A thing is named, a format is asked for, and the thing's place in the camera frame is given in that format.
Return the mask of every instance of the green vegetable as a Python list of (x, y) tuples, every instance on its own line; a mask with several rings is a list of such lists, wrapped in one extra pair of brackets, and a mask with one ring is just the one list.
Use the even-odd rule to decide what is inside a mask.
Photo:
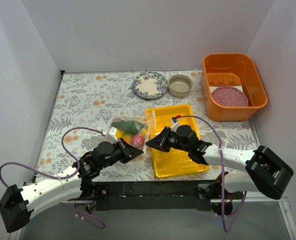
[(134, 120), (114, 121), (113, 123), (111, 123), (111, 126), (120, 129), (125, 133), (130, 133), (133, 135), (137, 134), (139, 131), (141, 131), (142, 128), (145, 127), (143, 123)]

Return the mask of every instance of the white plate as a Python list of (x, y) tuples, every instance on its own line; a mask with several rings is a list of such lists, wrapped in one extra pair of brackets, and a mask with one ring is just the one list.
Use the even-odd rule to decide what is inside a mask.
[(168, 80), (157, 72), (143, 72), (132, 82), (133, 91), (144, 99), (157, 99), (168, 90)]

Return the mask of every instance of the yellow plastic tray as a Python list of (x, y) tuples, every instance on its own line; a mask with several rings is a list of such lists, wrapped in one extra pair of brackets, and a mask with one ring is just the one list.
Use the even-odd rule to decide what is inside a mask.
[[(193, 115), (191, 106), (188, 104), (178, 106), (167, 106), (160, 108), (151, 108), (146, 110), (146, 117), (152, 116), (152, 111), (155, 111), (156, 129), (154, 123), (150, 127), (149, 139), (161, 133), (164, 127), (172, 127), (170, 122), (172, 117), (177, 115)], [(190, 125), (197, 133), (200, 139), (197, 124), (192, 117), (184, 117), (179, 119), (180, 125)], [(209, 170), (209, 166), (196, 164), (189, 157), (188, 153), (171, 149), (170, 152), (161, 152), (155, 149), (152, 150), (152, 158), (154, 171), (158, 178), (175, 177), (186, 174), (196, 174)]]

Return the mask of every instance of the orange tub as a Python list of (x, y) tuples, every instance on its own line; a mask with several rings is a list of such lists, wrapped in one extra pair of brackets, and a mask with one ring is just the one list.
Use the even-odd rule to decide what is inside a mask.
[[(211, 95), (210, 86), (241, 85), (248, 106), (221, 106)], [(251, 58), (240, 53), (217, 53), (203, 60), (202, 93), (208, 117), (216, 122), (245, 121), (267, 104), (267, 95)]]

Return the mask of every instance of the floral tablecloth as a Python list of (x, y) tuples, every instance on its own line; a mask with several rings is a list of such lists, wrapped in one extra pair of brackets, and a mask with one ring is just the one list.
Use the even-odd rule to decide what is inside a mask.
[[(240, 150), (257, 148), (251, 131), (250, 121), (213, 122), (206, 114), (201, 91), (201, 70), (159, 71), (167, 79), (175, 74), (189, 76), (193, 81), (191, 93), (177, 98), (167, 92), (161, 98), (145, 100), (134, 94), (131, 88), (133, 79), (139, 72), (64, 74), (43, 150), (38, 162), (38, 169), (55, 175), (70, 166), (74, 160), (61, 147), (64, 132), (74, 127), (88, 127), (97, 130), (109, 129), (114, 117), (143, 116), (145, 109), (190, 104), (193, 113), (205, 118), (214, 126), (223, 140), (223, 146)], [(197, 120), (199, 133), (204, 141), (218, 144), (211, 129)], [(78, 158), (91, 151), (103, 140), (100, 134), (87, 130), (75, 130), (65, 137), (66, 147)], [(161, 180), (212, 180), (220, 174), (221, 167), (211, 166), (204, 173)], [(37, 181), (43, 178), (37, 175)], [(100, 172), (96, 182), (119, 181), (158, 181), (154, 174), (152, 157), (141, 155), (128, 164), (120, 162)]]

